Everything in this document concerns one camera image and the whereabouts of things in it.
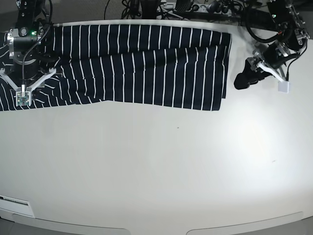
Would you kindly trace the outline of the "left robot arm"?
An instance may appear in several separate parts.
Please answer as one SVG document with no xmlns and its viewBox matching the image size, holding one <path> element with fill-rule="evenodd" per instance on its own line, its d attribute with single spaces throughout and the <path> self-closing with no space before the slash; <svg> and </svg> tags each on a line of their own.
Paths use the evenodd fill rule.
<svg viewBox="0 0 313 235">
<path fill-rule="evenodd" d="M 245 27 L 250 36 L 263 48 L 256 48 L 253 56 L 245 60 L 245 67 L 234 81 L 238 90 L 249 88 L 268 76 L 278 80 L 278 90 L 288 93 L 290 89 L 289 72 L 283 66 L 290 65 L 301 57 L 308 48 L 310 35 L 291 0 L 271 0 L 267 3 L 268 12 L 257 13 L 253 9 L 256 1 L 251 0 L 245 9 Z M 265 23 L 265 28 L 275 31 L 270 38 L 263 39 L 251 29 L 253 24 Z"/>
</svg>

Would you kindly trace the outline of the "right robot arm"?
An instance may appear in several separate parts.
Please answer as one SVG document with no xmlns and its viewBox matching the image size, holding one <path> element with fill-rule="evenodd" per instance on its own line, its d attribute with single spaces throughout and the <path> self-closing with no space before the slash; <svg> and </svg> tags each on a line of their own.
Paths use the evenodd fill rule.
<svg viewBox="0 0 313 235">
<path fill-rule="evenodd" d="M 56 74 L 51 67 L 57 61 L 46 52 L 53 40 L 53 3 L 48 0 L 18 0 L 18 18 L 4 35 L 0 50 L 8 63 L 0 63 L 0 77 L 15 92 L 17 98 L 30 100 L 44 82 Z"/>
</svg>

